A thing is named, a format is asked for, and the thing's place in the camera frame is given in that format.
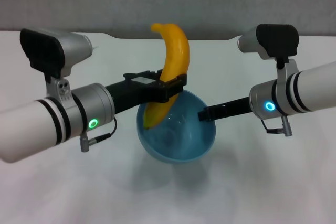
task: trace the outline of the green led light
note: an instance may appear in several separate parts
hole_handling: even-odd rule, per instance
[[[98,125],[98,120],[97,119],[92,119],[90,122],[89,122],[89,128],[90,129],[93,129],[94,127],[96,127]]]

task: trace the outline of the yellow banana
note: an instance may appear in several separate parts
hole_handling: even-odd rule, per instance
[[[151,30],[160,33],[166,44],[166,61],[160,80],[167,82],[180,74],[187,73],[190,60],[189,43],[179,26],[154,23]],[[143,116],[144,128],[149,129],[161,123],[176,101],[177,96],[178,94],[171,97],[166,103],[148,103]]]

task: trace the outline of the blue bowl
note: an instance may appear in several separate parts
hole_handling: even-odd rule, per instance
[[[165,119],[156,127],[143,128],[146,104],[140,105],[136,117],[138,136],[145,150],[165,163],[179,164],[199,159],[213,145],[215,122],[200,122],[198,112],[206,104],[193,93],[183,91],[178,95]]]

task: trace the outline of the gray wall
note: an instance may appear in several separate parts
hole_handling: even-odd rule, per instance
[[[39,26],[151,38],[152,22],[177,23],[189,39],[227,39],[260,23],[336,35],[336,0],[0,0],[2,30]]]

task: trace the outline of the white table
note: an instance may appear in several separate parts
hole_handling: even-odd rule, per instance
[[[86,35],[98,48],[73,68],[73,89],[163,67],[162,40]],[[236,43],[190,41],[186,89],[208,105],[246,97],[276,77],[274,61],[243,54]],[[300,37],[299,69],[336,60],[335,45],[333,37]],[[30,68],[19,32],[0,32],[0,75],[0,110],[45,96],[43,74]],[[15,164],[0,161],[0,223],[336,223],[336,109],[290,117],[293,137],[267,135],[253,114],[219,120],[209,154],[186,165],[145,152],[136,110],[118,114],[116,134],[89,153],[74,138]]]

